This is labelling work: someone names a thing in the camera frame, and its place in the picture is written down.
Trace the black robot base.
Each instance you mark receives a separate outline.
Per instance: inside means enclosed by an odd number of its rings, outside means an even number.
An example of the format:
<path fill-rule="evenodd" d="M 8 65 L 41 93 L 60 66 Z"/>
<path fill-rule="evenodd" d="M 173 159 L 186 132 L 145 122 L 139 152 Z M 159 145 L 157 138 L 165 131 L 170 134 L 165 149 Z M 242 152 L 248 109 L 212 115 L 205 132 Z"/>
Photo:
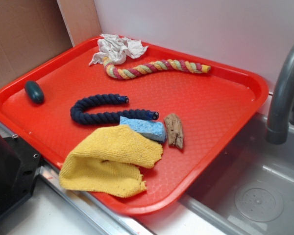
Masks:
<path fill-rule="evenodd" d="M 0 134 L 0 221 L 32 197 L 41 162 L 24 139 Z"/>

